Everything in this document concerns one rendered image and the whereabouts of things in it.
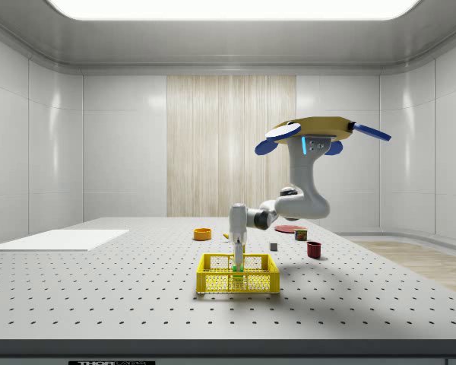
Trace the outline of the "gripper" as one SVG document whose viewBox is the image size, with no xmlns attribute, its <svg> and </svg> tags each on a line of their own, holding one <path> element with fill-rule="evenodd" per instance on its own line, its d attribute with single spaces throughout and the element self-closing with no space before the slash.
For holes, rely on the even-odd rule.
<svg viewBox="0 0 456 365">
<path fill-rule="evenodd" d="M 234 263 L 235 265 L 243 265 L 244 250 L 246 243 L 246 232 L 244 233 L 230 233 L 230 242 L 233 244 Z"/>
</svg>

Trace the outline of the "yellow basket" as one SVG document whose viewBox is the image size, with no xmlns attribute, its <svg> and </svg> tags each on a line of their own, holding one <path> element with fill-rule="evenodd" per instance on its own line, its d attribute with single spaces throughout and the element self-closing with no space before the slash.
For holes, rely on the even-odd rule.
<svg viewBox="0 0 456 365">
<path fill-rule="evenodd" d="M 196 271 L 198 293 L 280 292 L 280 272 L 269 254 L 243 254 L 242 271 L 233 254 L 204 253 Z"/>
</svg>

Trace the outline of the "drone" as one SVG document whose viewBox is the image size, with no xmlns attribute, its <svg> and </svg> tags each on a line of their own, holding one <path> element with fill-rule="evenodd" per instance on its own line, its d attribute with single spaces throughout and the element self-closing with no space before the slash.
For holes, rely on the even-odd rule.
<svg viewBox="0 0 456 365">
<path fill-rule="evenodd" d="M 313 116 L 294 119 L 276 125 L 265 135 L 265 140 L 255 147 L 257 155 L 272 152 L 278 144 L 286 144 L 287 139 L 294 136 L 315 135 L 316 137 L 329 137 L 331 146 L 326 155 L 336 155 L 343 150 L 341 140 L 351 136 L 353 131 L 389 141 L 391 136 L 366 125 L 355 123 L 339 116 Z"/>
</svg>

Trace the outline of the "white board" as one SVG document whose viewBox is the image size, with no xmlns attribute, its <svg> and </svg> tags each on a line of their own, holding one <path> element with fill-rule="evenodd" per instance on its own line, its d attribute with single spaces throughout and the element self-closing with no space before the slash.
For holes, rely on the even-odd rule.
<svg viewBox="0 0 456 365">
<path fill-rule="evenodd" d="M 129 230 L 50 230 L 0 244 L 0 251 L 90 251 Z"/>
</svg>

